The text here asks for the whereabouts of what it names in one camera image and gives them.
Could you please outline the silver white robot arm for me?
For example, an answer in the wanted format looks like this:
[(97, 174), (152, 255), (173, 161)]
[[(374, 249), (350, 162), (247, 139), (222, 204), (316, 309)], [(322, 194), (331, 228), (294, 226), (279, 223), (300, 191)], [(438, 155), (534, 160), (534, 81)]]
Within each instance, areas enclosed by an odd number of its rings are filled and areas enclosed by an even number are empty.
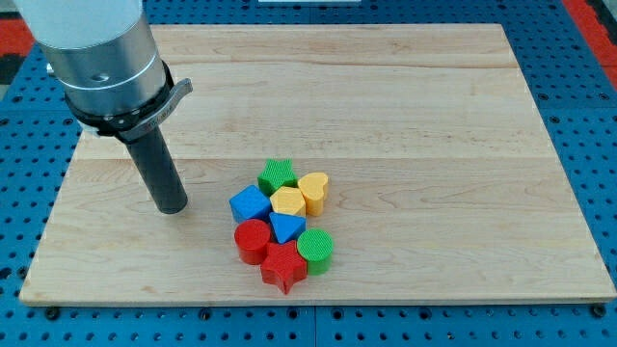
[(132, 143), (193, 90), (159, 55), (141, 0), (15, 0), (71, 113), (87, 129)]

